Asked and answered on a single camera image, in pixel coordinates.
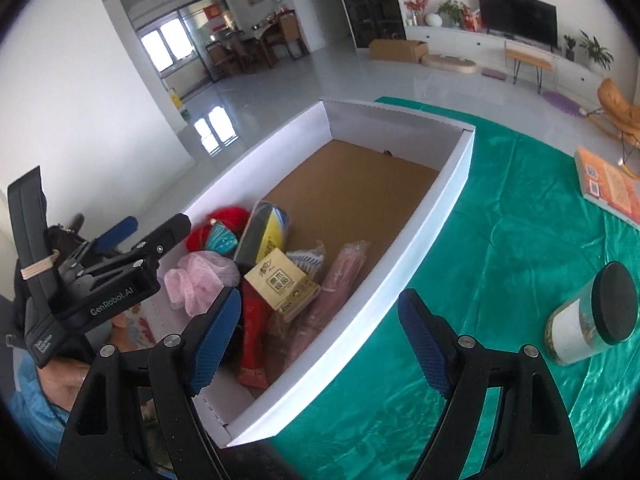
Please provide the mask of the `pink mesh bath loofah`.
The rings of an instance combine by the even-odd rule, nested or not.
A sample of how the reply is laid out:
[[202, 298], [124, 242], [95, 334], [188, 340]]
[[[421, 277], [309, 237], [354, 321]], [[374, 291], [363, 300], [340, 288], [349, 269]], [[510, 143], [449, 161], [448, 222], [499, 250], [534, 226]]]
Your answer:
[[236, 264], [216, 252], [189, 252], [164, 276], [170, 306], [190, 318], [206, 313], [226, 287], [240, 284]]

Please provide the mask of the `blue wave pattern pouch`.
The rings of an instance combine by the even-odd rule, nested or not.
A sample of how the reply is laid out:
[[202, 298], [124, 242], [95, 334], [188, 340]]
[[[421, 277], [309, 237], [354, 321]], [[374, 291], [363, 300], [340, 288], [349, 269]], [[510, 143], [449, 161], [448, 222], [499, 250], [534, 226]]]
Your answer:
[[236, 246], [238, 246], [238, 239], [234, 233], [228, 226], [213, 219], [210, 222], [210, 230], [204, 243], [204, 249], [216, 252], [221, 256], [228, 256], [234, 253]]

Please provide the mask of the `yellow blue sponge package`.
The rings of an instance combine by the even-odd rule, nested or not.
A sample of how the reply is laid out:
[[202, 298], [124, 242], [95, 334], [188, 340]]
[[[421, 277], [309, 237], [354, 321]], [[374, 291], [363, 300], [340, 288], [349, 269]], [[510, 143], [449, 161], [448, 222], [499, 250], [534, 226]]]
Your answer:
[[290, 225], [290, 217], [283, 209], [266, 200], [258, 202], [233, 257], [240, 272], [245, 274], [253, 269], [274, 248], [283, 250]]

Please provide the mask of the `red snack packet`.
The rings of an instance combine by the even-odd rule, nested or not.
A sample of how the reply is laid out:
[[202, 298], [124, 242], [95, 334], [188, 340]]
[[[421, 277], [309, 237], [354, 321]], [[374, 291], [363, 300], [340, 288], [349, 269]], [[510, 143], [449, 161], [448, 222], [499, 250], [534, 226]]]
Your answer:
[[265, 369], [264, 339], [273, 310], [247, 280], [242, 281], [241, 296], [243, 342], [239, 383], [265, 390], [269, 382]]

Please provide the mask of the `small gold paper box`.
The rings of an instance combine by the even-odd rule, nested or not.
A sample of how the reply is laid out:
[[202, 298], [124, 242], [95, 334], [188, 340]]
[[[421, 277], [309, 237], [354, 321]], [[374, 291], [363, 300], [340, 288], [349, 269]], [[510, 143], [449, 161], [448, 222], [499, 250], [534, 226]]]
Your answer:
[[279, 248], [274, 248], [256, 263], [245, 274], [245, 279], [287, 323], [291, 323], [320, 292], [320, 286]]

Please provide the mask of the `red yarn ball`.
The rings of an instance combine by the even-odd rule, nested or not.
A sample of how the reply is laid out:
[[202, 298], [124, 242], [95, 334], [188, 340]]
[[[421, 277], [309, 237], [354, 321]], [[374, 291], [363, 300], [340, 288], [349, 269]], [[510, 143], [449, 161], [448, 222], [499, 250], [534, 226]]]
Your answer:
[[188, 252], [216, 252], [231, 255], [238, 247], [250, 212], [240, 206], [222, 207], [211, 212], [204, 221], [192, 229], [186, 239]]

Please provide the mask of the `pink packaged cloth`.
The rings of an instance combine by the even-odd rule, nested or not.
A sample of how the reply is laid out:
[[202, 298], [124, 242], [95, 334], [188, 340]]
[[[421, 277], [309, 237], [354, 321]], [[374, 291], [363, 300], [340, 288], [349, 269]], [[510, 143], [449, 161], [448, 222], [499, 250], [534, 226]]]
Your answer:
[[288, 323], [280, 344], [276, 345], [279, 375], [293, 365], [352, 296], [369, 246], [366, 240], [345, 244], [326, 272], [317, 296]]

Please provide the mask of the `green satin tablecloth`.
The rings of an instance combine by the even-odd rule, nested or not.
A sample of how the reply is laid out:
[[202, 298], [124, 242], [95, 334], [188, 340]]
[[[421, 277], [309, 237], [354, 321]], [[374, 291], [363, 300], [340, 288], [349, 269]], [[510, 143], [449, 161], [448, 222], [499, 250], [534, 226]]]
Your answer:
[[[551, 313], [607, 263], [639, 270], [639, 233], [588, 203], [572, 156], [471, 114], [465, 187], [410, 280], [427, 307], [489, 349], [544, 345]], [[444, 399], [390, 312], [272, 447], [293, 479], [403, 479]]]

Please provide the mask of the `wooden dining chair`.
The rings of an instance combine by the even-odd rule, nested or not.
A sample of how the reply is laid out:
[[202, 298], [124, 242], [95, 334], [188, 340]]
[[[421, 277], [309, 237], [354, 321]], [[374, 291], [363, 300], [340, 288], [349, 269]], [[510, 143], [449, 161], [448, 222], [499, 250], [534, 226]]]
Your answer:
[[309, 54], [294, 11], [279, 14], [277, 21], [262, 35], [262, 40], [270, 48], [285, 47], [292, 61], [297, 61]]

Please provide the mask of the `brown cardboard box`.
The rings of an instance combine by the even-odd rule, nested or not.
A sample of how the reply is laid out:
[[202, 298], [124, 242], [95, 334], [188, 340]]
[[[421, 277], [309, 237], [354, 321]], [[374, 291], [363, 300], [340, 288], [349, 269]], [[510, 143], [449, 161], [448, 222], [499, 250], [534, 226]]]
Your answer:
[[428, 44], [416, 40], [375, 39], [370, 43], [369, 53], [377, 61], [419, 64], [428, 53]]

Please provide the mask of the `orange lounge chair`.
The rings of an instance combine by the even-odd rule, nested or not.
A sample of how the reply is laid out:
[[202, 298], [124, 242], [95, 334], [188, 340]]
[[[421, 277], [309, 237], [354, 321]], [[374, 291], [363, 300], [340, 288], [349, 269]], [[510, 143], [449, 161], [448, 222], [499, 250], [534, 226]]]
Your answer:
[[605, 78], [597, 90], [600, 106], [587, 113], [587, 119], [601, 132], [622, 144], [618, 163], [628, 174], [638, 179], [627, 165], [634, 153], [639, 153], [639, 107], [631, 104], [611, 78]]

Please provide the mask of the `red flower vase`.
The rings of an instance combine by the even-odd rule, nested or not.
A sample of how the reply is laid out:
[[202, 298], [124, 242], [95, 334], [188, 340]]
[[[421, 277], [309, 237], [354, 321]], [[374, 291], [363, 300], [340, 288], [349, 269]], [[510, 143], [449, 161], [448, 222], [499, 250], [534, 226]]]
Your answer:
[[404, 0], [404, 6], [414, 16], [417, 25], [426, 24], [427, 7], [430, 0]]

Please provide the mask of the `round beige floor cushion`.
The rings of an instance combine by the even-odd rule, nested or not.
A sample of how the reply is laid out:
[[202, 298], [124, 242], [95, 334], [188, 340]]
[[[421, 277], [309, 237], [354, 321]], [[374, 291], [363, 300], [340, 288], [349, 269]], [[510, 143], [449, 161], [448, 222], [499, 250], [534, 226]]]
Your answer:
[[445, 72], [458, 74], [474, 74], [478, 70], [478, 65], [468, 58], [444, 54], [426, 54], [420, 58], [423, 66], [433, 70], [444, 70]]

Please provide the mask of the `green potted plant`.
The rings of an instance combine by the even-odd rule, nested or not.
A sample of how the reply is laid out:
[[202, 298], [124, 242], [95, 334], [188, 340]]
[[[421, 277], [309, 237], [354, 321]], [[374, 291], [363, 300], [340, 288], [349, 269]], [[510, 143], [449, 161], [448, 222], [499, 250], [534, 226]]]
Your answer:
[[590, 36], [583, 30], [580, 32], [582, 39], [580, 47], [587, 53], [587, 58], [602, 70], [610, 70], [615, 61], [614, 55], [607, 47], [603, 47], [596, 36]]

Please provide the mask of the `black flat television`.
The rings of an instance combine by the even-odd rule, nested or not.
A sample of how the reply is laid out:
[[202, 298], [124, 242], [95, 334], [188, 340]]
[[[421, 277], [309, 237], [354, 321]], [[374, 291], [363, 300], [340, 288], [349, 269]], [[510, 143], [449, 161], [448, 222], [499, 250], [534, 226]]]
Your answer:
[[558, 46], [556, 7], [540, 0], [478, 0], [490, 32], [504, 32], [554, 49]]

